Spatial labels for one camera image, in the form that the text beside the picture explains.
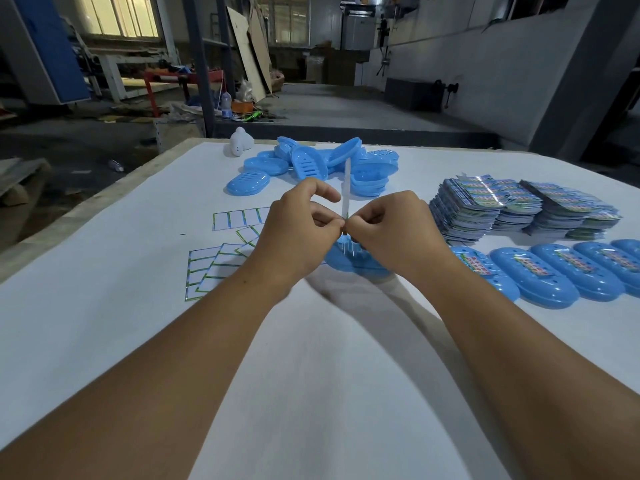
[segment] hand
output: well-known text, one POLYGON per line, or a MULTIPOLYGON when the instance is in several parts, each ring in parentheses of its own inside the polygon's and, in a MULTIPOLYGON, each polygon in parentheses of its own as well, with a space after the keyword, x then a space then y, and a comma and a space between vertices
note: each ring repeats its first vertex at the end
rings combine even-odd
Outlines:
POLYGON ((267 221, 246 265, 266 271, 269 280, 291 288, 322 263, 340 237, 344 220, 324 205, 311 202, 316 194, 331 202, 340 193, 316 178, 306 178, 271 204, 267 221))
POLYGON ((427 202, 411 191, 369 202, 347 220, 345 230, 380 264, 411 282, 425 266, 454 256, 427 202))

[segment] forearm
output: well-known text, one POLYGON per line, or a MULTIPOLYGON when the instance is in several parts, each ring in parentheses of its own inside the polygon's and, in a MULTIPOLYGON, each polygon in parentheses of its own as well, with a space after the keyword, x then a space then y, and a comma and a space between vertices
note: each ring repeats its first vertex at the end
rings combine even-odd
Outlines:
POLYGON ((282 297, 252 271, 220 283, 7 446, 0 477, 186 479, 246 350, 282 297))
POLYGON ((640 397, 455 256, 441 259, 437 276, 421 273, 412 282, 442 317, 528 471, 640 477, 640 397))

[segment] window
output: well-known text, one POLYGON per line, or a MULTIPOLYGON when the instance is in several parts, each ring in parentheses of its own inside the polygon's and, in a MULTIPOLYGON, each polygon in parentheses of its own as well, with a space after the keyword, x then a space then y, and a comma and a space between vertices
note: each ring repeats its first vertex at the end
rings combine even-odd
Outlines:
POLYGON ((272 45, 309 45, 308 0, 256 0, 256 3, 269 19, 272 45))
POLYGON ((541 15, 564 8, 569 0, 512 0, 508 20, 541 15))
POLYGON ((78 0, 84 24, 94 35, 159 38, 151 0, 78 0))

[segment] white table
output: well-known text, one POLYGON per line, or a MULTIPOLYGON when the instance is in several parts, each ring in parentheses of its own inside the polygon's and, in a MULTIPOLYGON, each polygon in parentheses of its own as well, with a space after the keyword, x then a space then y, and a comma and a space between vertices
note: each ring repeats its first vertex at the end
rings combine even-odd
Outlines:
MULTIPOLYGON (((223 187, 242 159, 269 146, 240 159, 222 147, 184 154, 0 285, 0 447, 187 309, 189 250, 237 241, 234 231, 211 231, 213 212, 268 205, 294 184, 273 178, 258 195, 229 196, 223 187)), ((640 235, 640 191, 571 164, 530 153, 395 150, 400 170, 388 192, 412 189, 428 201, 461 172, 553 181, 620 208, 625 218, 608 239, 640 235)), ((329 183, 340 189, 337 178, 329 183)), ((364 203, 354 197, 351 212, 364 203)), ((340 212, 339 203, 328 206, 340 212)), ((489 235, 477 248, 536 242, 489 235)), ((566 310, 517 304, 640 392, 637 298, 580 299, 566 310)), ((327 266, 263 323, 191 473, 510 477, 519 477, 510 450, 433 307, 402 280, 371 283, 327 266)))

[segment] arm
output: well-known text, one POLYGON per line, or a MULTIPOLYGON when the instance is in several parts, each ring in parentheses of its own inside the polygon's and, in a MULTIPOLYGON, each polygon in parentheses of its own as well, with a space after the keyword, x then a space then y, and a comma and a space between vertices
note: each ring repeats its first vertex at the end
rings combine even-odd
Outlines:
POLYGON ((424 201, 384 196, 346 230, 436 308, 533 478, 640 478, 640 396, 462 264, 424 201))
POLYGON ((0 478, 186 479, 265 316, 340 236, 314 193, 340 200, 315 179, 285 193, 245 264, 9 444, 0 478))

